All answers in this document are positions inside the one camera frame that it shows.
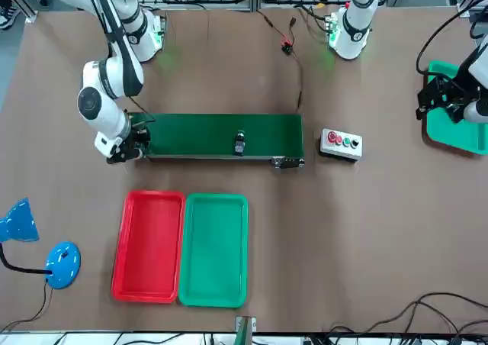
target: lamp shade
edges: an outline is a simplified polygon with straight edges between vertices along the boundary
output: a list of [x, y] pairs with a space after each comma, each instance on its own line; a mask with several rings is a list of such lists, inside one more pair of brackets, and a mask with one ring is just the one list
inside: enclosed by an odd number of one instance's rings
[[6, 240], [21, 242], [39, 240], [28, 198], [20, 200], [12, 206], [5, 218], [0, 218], [0, 243]]

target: control box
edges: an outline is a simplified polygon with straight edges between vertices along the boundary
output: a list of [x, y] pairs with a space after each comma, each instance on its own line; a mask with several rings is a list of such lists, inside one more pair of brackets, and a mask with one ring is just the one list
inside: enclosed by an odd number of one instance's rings
[[363, 138], [342, 131], [323, 129], [319, 151], [324, 156], [338, 156], [355, 162], [363, 154]]

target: red tray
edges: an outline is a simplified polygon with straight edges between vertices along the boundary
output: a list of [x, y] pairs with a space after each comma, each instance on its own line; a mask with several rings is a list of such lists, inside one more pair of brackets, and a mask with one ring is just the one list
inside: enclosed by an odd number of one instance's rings
[[129, 192], [115, 256], [115, 299], [152, 303], [175, 300], [184, 211], [185, 197], [180, 192]]

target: red button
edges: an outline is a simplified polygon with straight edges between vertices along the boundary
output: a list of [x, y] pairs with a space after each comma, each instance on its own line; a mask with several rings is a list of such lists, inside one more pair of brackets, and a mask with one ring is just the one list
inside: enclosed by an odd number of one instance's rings
[[329, 143], [334, 143], [336, 141], [336, 138], [337, 134], [333, 131], [329, 131], [329, 133], [327, 134], [327, 140], [329, 141]]

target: green conveyor belt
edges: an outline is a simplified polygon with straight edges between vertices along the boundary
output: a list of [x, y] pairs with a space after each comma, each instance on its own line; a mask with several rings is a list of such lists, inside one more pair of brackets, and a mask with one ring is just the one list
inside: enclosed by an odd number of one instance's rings
[[[269, 159], [303, 158], [302, 119], [298, 114], [151, 114], [148, 157]], [[133, 124], [148, 115], [130, 113]], [[244, 131], [243, 156], [234, 155]]]

